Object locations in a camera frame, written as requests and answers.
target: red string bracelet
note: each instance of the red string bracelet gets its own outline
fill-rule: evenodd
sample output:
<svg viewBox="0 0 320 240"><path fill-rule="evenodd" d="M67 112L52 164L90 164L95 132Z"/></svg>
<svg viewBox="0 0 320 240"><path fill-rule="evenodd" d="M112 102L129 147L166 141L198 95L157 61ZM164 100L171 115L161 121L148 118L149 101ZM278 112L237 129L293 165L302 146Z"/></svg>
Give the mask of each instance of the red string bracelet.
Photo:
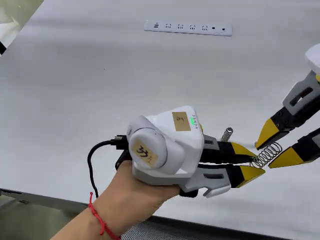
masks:
<svg viewBox="0 0 320 240"><path fill-rule="evenodd" d="M107 226L107 224L101 219L101 217L98 215L97 211L95 210L94 206L92 205L92 195L93 193L90 192L90 202L88 205L88 208L91 209L92 214L99 220L100 224L101 224L101 231L100 231L100 235L103 235L104 232L106 231L106 233L113 239L113 240L121 240L121 236L118 237L116 236Z"/></svg>

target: hand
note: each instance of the hand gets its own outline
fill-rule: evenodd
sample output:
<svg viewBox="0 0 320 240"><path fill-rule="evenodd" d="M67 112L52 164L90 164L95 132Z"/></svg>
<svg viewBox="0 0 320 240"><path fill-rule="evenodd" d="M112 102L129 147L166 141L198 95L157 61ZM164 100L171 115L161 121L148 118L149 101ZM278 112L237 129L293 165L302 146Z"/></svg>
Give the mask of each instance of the hand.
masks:
<svg viewBox="0 0 320 240"><path fill-rule="evenodd" d="M151 186L134 178L132 161L124 161L107 189L93 206L117 235L152 216L168 199L178 195L180 188Z"/></svg>

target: gray mat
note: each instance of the gray mat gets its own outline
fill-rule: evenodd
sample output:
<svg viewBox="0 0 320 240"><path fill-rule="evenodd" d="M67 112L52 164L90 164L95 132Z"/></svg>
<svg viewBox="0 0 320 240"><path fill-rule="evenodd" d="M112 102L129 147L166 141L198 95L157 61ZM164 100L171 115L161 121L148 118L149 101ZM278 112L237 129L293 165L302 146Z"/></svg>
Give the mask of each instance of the gray mat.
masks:
<svg viewBox="0 0 320 240"><path fill-rule="evenodd" d="M271 236L204 226L160 217L132 227L123 240L283 240Z"/></svg>

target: coiled spring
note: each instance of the coiled spring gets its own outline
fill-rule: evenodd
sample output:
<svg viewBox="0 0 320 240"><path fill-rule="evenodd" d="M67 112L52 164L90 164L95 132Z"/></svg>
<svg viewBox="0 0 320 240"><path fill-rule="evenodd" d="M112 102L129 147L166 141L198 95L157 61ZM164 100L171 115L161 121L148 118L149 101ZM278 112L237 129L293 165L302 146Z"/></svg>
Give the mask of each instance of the coiled spring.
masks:
<svg viewBox="0 0 320 240"><path fill-rule="evenodd" d="M225 131L224 131L224 133L223 133L223 135L222 135L222 137L221 137L221 139L220 139L220 142L228 142L228 140L230 139L230 137L231 137L231 135L234 133L234 130L232 129L232 127L228 127Z"/></svg>
<svg viewBox="0 0 320 240"><path fill-rule="evenodd" d="M271 162L276 156L278 156L282 152L282 146L273 142L267 147L265 147L258 156L250 162L250 166L262 169L265 165Z"/></svg>

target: power strip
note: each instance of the power strip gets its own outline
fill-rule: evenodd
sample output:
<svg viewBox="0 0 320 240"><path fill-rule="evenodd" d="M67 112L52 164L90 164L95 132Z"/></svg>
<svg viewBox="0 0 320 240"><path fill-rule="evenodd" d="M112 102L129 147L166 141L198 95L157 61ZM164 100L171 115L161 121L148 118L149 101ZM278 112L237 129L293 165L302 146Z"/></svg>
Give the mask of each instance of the power strip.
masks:
<svg viewBox="0 0 320 240"><path fill-rule="evenodd" d="M170 21L147 20L144 24L144 30L181 34L232 36L232 27L230 24L176 23Z"/></svg>

